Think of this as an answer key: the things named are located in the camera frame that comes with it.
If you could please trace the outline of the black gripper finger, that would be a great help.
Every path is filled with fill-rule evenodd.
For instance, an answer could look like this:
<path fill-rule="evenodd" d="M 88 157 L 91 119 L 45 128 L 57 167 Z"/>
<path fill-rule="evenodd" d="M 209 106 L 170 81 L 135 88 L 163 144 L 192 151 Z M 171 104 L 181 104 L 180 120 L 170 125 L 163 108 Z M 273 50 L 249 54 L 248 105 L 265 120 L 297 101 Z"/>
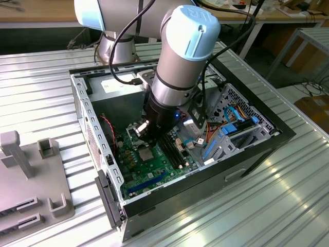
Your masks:
<path fill-rule="evenodd" d="M 149 137 L 148 126 L 149 126 L 148 122 L 143 122 L 134 127 L 134 132 L 138 138 L 148 138 Z"/>

